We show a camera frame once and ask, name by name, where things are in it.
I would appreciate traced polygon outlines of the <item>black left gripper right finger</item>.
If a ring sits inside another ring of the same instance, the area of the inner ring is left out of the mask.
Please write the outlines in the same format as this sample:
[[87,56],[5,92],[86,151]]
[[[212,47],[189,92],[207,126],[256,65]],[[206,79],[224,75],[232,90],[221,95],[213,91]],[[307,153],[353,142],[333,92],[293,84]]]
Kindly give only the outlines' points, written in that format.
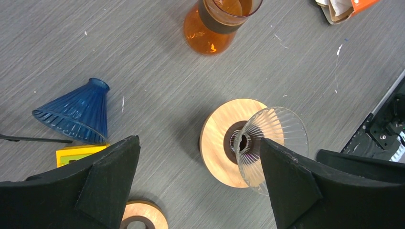
[[402,229],[405,166],[320,150],[312,160],[263,138],[261,164],[279,229]]

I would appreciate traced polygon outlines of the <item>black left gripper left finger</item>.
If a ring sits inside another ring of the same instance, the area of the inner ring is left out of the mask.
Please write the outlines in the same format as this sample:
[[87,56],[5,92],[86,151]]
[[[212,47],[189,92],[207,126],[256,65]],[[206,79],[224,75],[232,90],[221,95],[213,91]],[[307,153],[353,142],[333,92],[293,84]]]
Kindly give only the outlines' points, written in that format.
[[139,161],[129,136],[68,165],[0,184],[3,229],[118,229]]

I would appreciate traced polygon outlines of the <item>clear glass dripper cone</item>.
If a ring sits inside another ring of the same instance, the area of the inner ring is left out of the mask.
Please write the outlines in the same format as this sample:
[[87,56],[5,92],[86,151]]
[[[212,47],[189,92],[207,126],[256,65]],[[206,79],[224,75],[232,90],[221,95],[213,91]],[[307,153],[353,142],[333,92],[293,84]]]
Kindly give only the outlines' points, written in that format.
[[276,143],[309,157],[309,141],[302,120],[284,107],[268,107],[256,112],[230,139],[239,172],[247,185],[259,194],[268,196],[260,157],[260,141]]

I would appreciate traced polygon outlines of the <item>large wooden ring holder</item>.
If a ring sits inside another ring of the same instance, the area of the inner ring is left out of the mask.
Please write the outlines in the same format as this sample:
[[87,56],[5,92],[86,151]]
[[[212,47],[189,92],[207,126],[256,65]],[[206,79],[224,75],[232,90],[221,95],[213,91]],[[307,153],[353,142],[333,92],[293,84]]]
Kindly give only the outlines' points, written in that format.
[[266,107],[254,99],[234,99],[220,105],[205,120],[199,150],[205,166],[219,182],[234,188],[248,188],[231,149],[231,139],[256,112]]

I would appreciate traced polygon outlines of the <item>orange coffee filter box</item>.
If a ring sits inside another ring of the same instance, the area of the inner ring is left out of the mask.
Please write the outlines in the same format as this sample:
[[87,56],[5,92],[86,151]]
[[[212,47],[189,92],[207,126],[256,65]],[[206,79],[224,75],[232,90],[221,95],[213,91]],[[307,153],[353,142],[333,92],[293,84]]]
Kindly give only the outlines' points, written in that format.
[[342,23],[379,0],[315,0],[322,9],[327,21],[331,25]]

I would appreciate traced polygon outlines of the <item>blue glass dripper cone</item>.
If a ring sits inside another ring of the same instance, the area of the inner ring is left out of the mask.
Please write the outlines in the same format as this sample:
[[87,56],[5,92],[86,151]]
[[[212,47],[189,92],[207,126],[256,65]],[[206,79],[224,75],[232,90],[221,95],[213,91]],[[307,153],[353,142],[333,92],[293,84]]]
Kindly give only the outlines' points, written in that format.
[[105,145],[108,138],[107,93],[104,81],[88,83],[32,111],[45,126],[88,145]]

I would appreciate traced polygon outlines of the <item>yellow green toy brick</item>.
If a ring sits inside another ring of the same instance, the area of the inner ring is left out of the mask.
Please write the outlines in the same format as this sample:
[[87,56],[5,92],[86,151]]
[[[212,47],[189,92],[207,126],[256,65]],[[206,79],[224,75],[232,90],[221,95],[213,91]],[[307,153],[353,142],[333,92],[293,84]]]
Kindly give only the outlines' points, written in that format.
[[57,167],[62,167],[74,161],[80,160],[89,155],[95,154],[109,147],[110,144],[103,146],[96,145],[82,145],[82,146],[69,146],[56,150],[56,163]]

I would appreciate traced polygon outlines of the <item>amber glass carafe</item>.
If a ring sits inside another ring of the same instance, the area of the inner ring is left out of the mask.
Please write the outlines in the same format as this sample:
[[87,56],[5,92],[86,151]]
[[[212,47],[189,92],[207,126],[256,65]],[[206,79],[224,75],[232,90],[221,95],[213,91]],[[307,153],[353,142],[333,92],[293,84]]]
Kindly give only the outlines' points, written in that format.
[[184,19],[185,40],[197,53],[220,54],[262,3],[261,0],[198,0]]

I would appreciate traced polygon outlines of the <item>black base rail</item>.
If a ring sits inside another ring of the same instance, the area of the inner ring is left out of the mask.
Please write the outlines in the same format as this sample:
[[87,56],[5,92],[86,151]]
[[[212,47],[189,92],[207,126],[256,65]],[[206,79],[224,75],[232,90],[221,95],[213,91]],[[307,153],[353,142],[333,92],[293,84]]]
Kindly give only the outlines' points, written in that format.
[[341,153],[405,162],[405,72],[397,77]]

